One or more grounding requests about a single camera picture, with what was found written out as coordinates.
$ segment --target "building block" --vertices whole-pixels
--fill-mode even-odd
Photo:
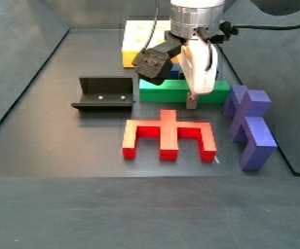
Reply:
[[[179,71],[180,71],[180,66],[178,63],[174,63],[174,67],[171,69],[171,72],[170,72],[167,79],[168,80],[179,80]]]
[[[262,90],[231,86],[223,113],[224,116],[232,117],[228,128],[231,141],[247,143],[239,157],[239,166],[244,171],[258,171],[277,147],[263,120],[270,103]]]
[[[139,80],[140,102],[186,102],[188,86],[186,80],[166,80],[159,86]],[[214,90],[198,96],[199,103],[224,103],[228,93],[226,81],[215,81]]]
[[[144,46],[147,37],[150,35],[152,20],[127,20],[124,24],[124,40],[122,47],[123,66],[134,67],[131,64],[135,55],[139,53]],[[164,31],[171,30],[168,20],[158,20],[154,35],[148,44],[148,48],[155,47],[164,42]]]
[[[159,160],[175,160],[178,138],[196,139],[200,161],[212,161],[216,154],[215,139],[210,123],[178,122],[175,110],[160,110],[160,120],[127,120],[124,125],[123,155],[135,158],[138,137],[158,137]]]

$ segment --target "black bracket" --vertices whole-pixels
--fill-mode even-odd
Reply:
[[[132,107],[131,77],[80,77],[81,98],[72,103],[80,111],[130,109]]]

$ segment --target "purple block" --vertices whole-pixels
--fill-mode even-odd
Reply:
[[[258,171],[277,144],[263,118],[246,117],[242,126],[247,136],[247,146],[239,158],[239,166],[243,171]]]
[[[263,115],[270,99],[262,90],[247,90],[244,86],[232,86],[224,102],[224,116],[234,116],[228,128],[232,142],[247,142],[239,158],[242,170],[258,171],[268,159],[277,144]]]
[[[232,117],[235,115],[236,107],[240,103],[242,97],[247,88],[244,86],[231,86],[227,94],[227,98],[224,101],[223,114],[227,117]]]

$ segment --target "red block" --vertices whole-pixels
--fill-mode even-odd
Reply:
[[[135,158],[135,143],[138,137],[158,137],[160,139],[160,160],[176,159],[178,138],[192,138],[198,140],[200,161],[212,161],[215,158],[216,145],[210,123],[178,122],[175,120],[175,110],[160,110],[159,121],[126,121],[123,142],[124,159]]]

